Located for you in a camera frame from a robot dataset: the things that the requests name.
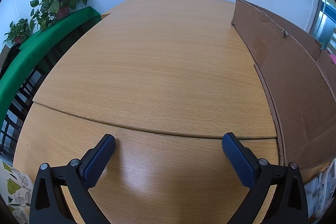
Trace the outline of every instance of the cardboard flap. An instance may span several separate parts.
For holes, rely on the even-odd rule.
[[[236,0],[232,25],[253,56],[277,128],[282,162],[301,170],[336,157],[336,66],[284,18]]]

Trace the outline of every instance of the small potted plant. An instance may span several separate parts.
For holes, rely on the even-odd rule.
[[[21,18],[18,23],[13,24],[13,22],[9,25],[10,31],[5,33],[4,35],[8,35],[7,39],[4,42],[11,41],[12,44],[22,44],[33,34],[33,29],[35,27],[34,20],[30,21],[28,25],[27,19]]]
[[[49,25],[55,24],[70,13],[71,9],[76,9],[77,3],[82,1],[85,5],[87,0],[33,0],[30,2],[31,16],[33,20],[37,20],[40,25],[40,30],[43,32]],[[40,9],[34,10],[35,7],[40,5]]]

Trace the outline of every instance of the blue object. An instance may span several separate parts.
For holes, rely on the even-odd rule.
[[[245,149],[245,147],[239,142],[239,140],[237,141],[241,147],[239,147],[230,136],[230,133],[226,133],[222,139],[223,151],[230,160],[231,165],[233,166],[243,186],[249,187],[251,190],[256,183],[255,170],[241,150]]]
[[[97,184],[115,148],[115,138],[109,135],[83,170],[83,186],[85,189],[92,188]]]

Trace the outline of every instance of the green table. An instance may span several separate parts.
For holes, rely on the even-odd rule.
[[[0,79],[0,124],[3,123],[15,94],[33,68],[62,38],[90,19],[98,23],[101,17],[93,8],[83,8],[44,32],[37,31],[20,46],[21,51]]]

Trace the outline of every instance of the wooden tabletop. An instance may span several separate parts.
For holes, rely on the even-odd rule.
[[[110,133],[116,151],[89,190],[111,223],[226,223],[248,192],[222,151],[221,141],[174,137],[114,127],[33,104],[24,123],[14,167],[34,181],[39,166],[81,158]],[[277,143],[242,141],[257,157],[278,164]],[[256,223],[266,213],[271,188]],[[83,223],[69,192],[77,223]]]
[[[61,58],[34,101],[175,136],[276,138],[253,59],[223,0],[127,0]]]

